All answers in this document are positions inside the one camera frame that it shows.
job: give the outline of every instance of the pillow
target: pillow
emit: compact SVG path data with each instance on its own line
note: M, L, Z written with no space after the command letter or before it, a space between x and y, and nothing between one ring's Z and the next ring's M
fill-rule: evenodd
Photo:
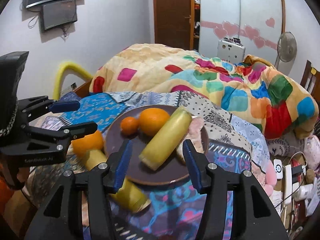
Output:
M306 138L304 155L308 161L308 167L315 170L320 164L320 141L317 136L310 135Z

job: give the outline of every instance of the door handle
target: door handle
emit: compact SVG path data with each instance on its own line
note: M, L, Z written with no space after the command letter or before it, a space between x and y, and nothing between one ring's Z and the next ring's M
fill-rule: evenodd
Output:
M189 24L191 24L191 15L185 17L185 19L189 19Z

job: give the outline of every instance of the colorful blanket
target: colorful blanket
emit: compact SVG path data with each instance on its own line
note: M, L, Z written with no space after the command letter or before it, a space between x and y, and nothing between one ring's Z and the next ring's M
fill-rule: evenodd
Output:
M193 115L204 119L204 127L209 137L206 156L210 162L215 162L226 171L236 173L251 169L260 184L265 185L269 152L264 136L252 124L222 110L200 95L189 91L174 93L109 92L83 98L80 103L81 107L78 111L68 115L64 113L60 117L58 116L61 114L49 113L42 116L36 126L57 130L65 124L77 124L87 120L99 122L101 119L104 121L98 125L98 129L104 131L103 135L105 137L108 133L106 127L114 119L111 116L116 117L123 111L146 105L171 105L176 107L182 105ZM237 147L241 149L242 153L231 154L226 150L221 151L216 148L216 145L220 143ZM80 161L73 155L71 147L68 150L65 163L37 167L26 183L32 203L39 207L59 176L68 169L75 172L85 170ZM127 210L112 203L112 212L115 217L156 236L168 234L173 235L178 240L195 239L206 197L205 195L199 195L194 190L190 180L187 179L167 187L145 187L142 185L139 187L151 200L150 208L143 213L132 215ZM86 200L83 199L82 203L83 225L88 226ZM232 215L233 192L229 191L224 240L230 239ZM132 232L132 234L134 233L137 233L137 236L131 240L140 238L138 232ZM85 240L90 240L88 230L84 235Z
M255 125L267 139L294 130L307 137L319 113L311 95L269 62L247 56L232 65L195 51L135 44L97 71L90 92L195 92Z

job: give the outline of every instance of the wooden headboard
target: wooden headboard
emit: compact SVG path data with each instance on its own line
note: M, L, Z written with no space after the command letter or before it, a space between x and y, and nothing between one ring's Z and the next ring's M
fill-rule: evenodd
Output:
M314 86L310 92L311 84L314 81ZM320 72L311 66L311 62L307 60L306 68L304 70L300 85L304 87L316 100L318 105L320 104Z
M80 87L76 88L75 90L73 90L73 92L75 92L78 97L85 98L85 97L89 96L90 84L91 84L91 80L84 83Z

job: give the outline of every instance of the heart sticker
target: heart sticker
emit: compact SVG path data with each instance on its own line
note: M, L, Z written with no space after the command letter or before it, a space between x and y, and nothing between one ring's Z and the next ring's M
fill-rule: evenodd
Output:
M261 49L266 44L263 38L256 37L256 36L253 38L253 42L254 44L256 44L258 49Z
M230 22L224 21L222 27L228 32L228 36L235 35L239 31L239 25L235 23L231 24Z
M228 35L227 30L225 30L224 28L218 28L218 27L216 27L216 28L214 28L213 31L214 31L214 34L217 35L217 37L218 37L219 39L223 39L225 36Z
M256 36L258 37L259 36L259 30L256 29L256 28L252 28L250 25L245 25L244 26L244 31L245 31L245 34L247 34L248 38L250 40L253 40L253 38Z
M272 17L270 19L266 20L266 25L271 27L271 28L274 28L275 24L276 24L276 21Z

